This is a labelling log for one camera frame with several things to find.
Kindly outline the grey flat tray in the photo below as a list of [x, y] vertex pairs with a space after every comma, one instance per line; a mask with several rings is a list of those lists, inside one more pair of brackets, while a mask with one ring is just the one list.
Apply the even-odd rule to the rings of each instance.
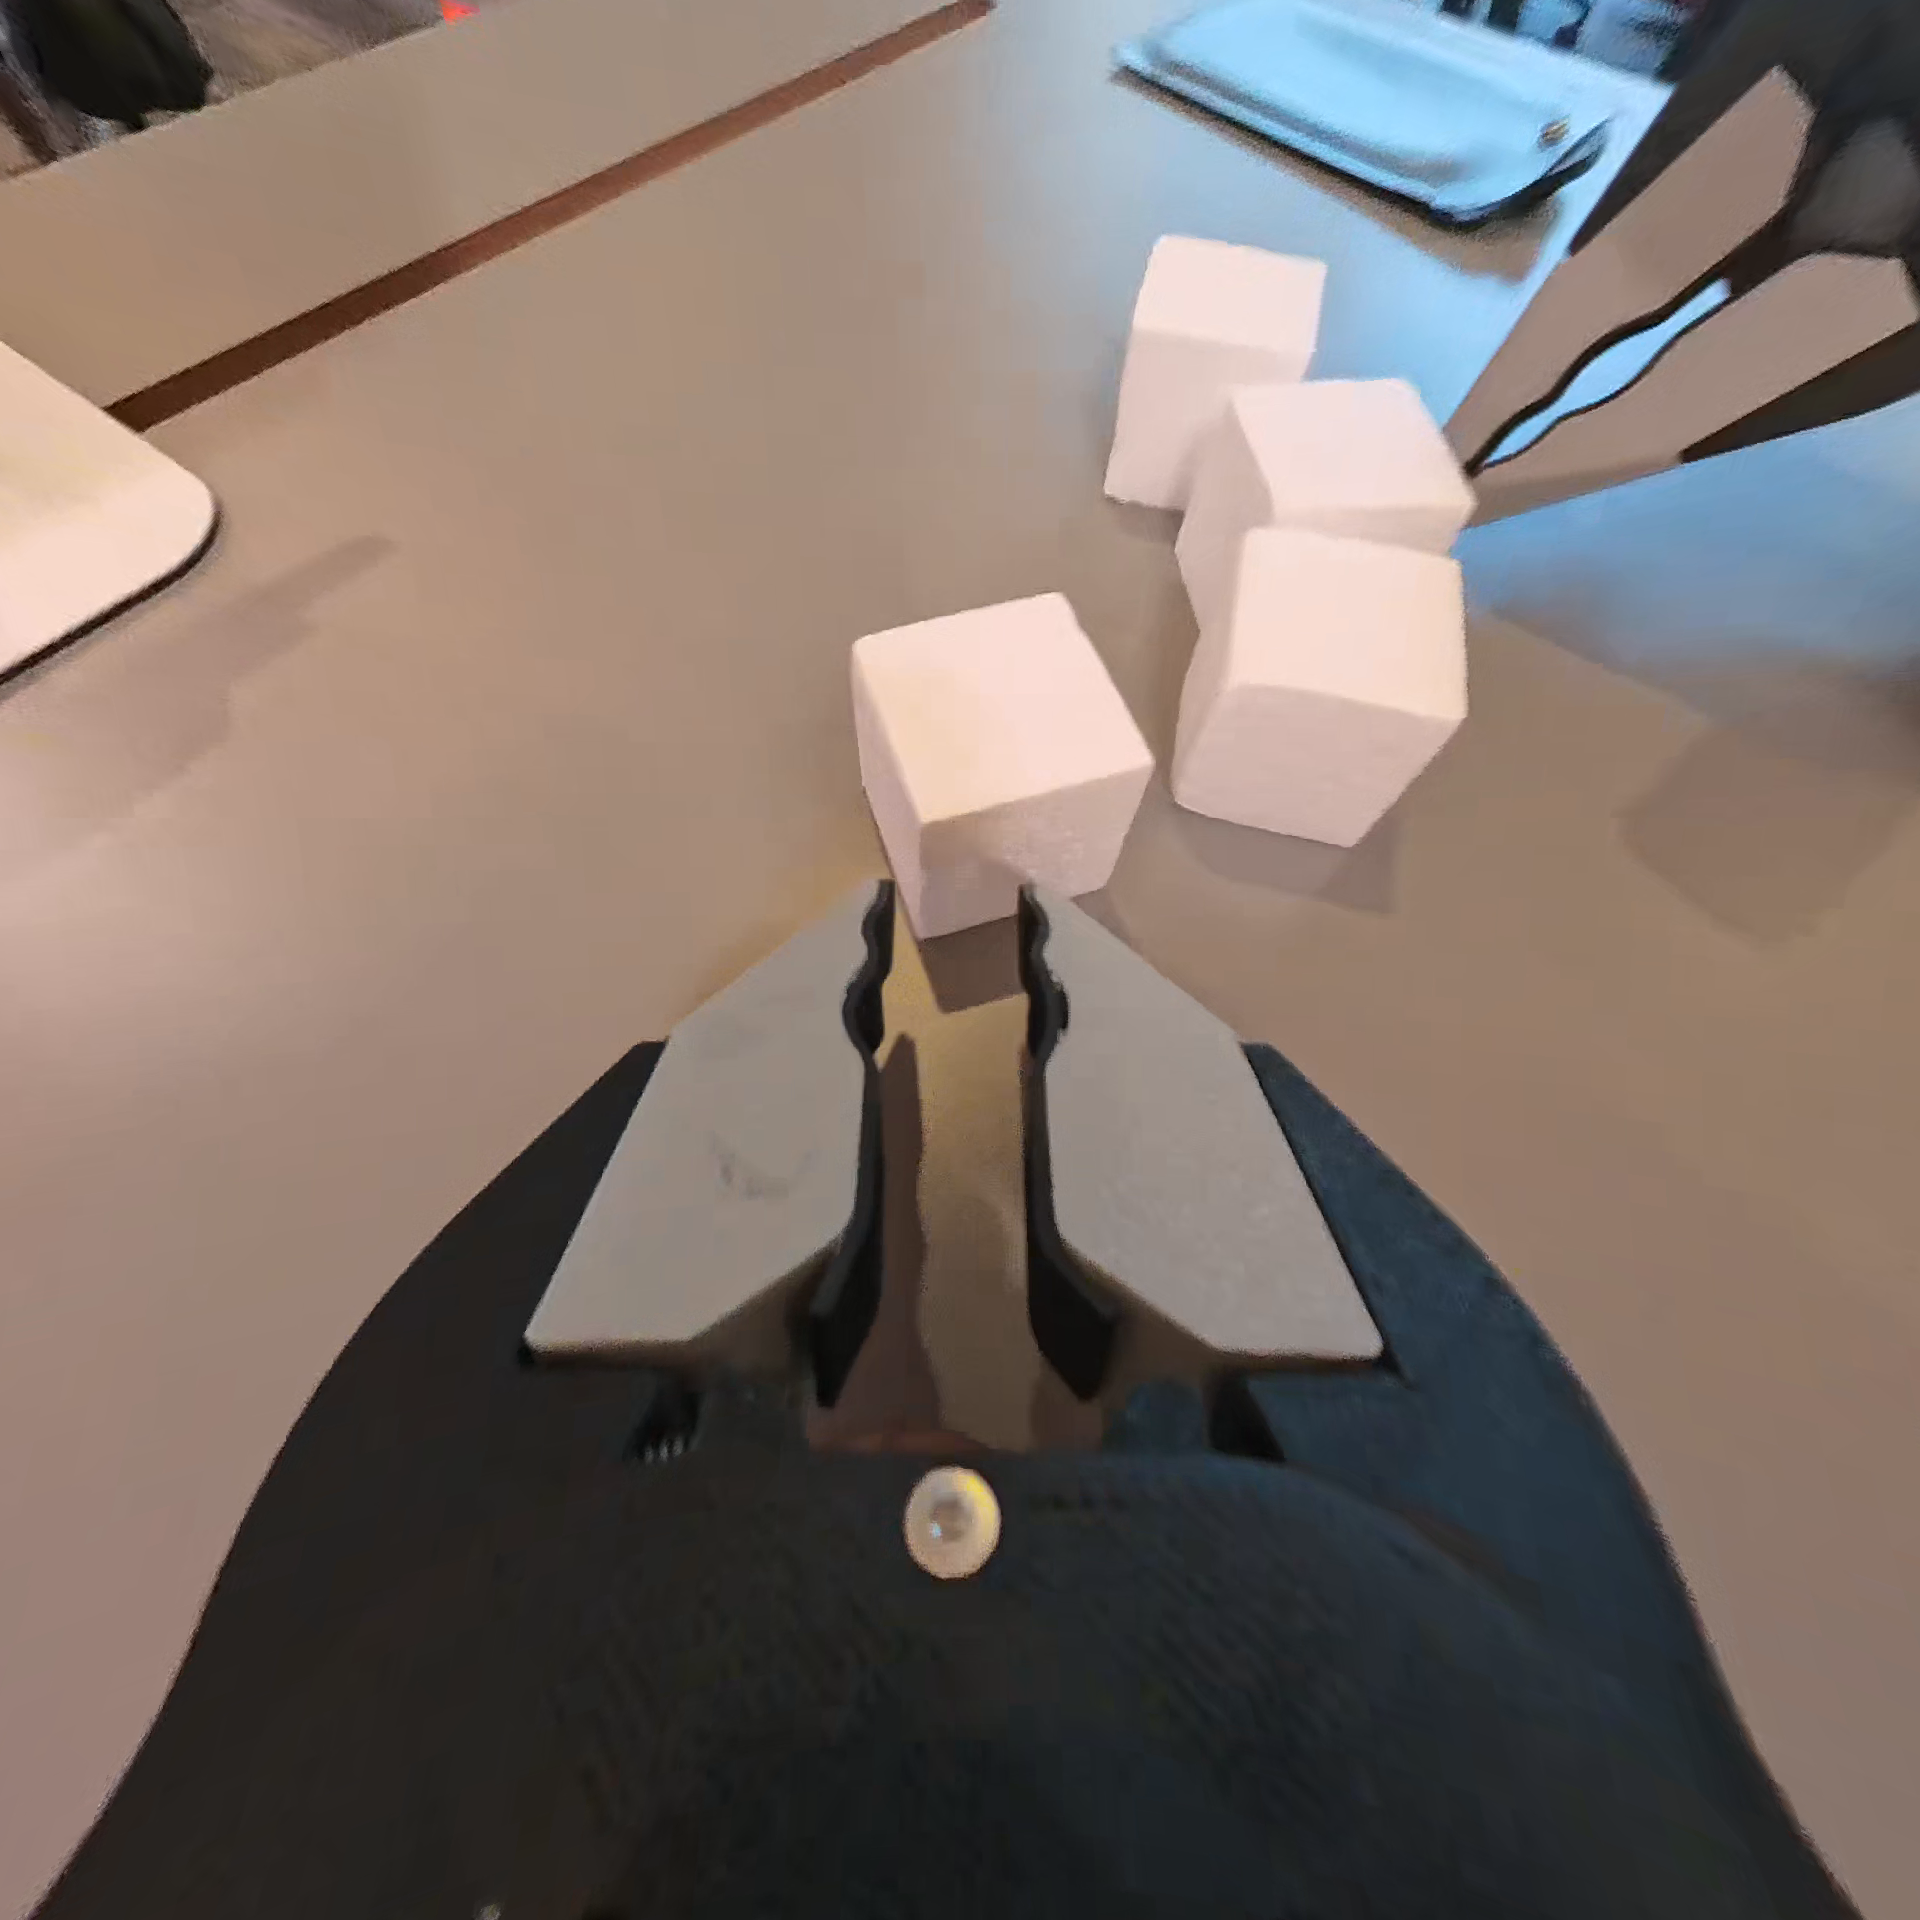
[[1434, 227], [1528, 215], [1617, 130], [1569, 56], [1414, 4], [1211, 4], [1118, 41], [1114, 66]]

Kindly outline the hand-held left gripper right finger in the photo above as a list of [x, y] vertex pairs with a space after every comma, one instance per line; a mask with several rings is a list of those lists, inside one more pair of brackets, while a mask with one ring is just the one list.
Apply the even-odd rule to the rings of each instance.
[[1379, 1362], [1379, 1324], [1235, 1032], [1035, 881], [1018, 964], [1026, 1318], [1068, 1392]]

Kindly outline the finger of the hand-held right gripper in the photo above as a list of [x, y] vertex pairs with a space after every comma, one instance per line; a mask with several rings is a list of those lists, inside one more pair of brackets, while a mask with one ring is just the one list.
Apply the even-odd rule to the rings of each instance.
[[1662, 338], [1620, 386], [1555, 396], [1473, 452], [1475, 522], [1862, 419], [1915, 397], [1915, 276], [1812, 252]]
[[1620, 336], [1683, 306], [1788, 204], [1814, 108], [1771, 64], [1616, 211], [1585, 223], [1447, 422], [1464, 468]]

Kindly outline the white hard foam cube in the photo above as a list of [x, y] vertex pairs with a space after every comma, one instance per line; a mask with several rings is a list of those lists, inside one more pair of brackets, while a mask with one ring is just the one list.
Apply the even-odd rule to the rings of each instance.
[[1186, 669], [1176, 806], [1353, 849], [1467, 717], [1464, 590], [1450, 553], [1247, 532]]
[[1475, 488], [1414, 386], [1397, 377], [1232, 388], [1203, 431], [1174, 560], [1205, 625], [1249, 532], [1305, 530], [1447, 556]]
[[1068, 595], [857, 636], [861, 789], [920, 943], [1112, 879], [1155, 761]]
[[1327, 276], [1316, 256], [1187, 234], [1155, 240], [1115, 388], [1108, 500], [1161, 512], [1187, 505], [1198, 449], [1228, 396], [1309, 373]]

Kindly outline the white document stand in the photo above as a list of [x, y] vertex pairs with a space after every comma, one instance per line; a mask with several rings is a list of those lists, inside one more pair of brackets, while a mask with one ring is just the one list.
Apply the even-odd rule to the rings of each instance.
[[1, 348], [1, 675], [171, 586], [219, 530], [211, 490]]

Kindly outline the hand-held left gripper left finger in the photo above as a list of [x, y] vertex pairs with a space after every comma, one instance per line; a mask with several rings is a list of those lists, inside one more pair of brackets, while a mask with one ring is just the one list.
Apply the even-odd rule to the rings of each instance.
[[856, 885], [675, 1024], [523, 1327], [533, 1362], [841, 1399], [884, 1287], [896, 912], [891, 879]]

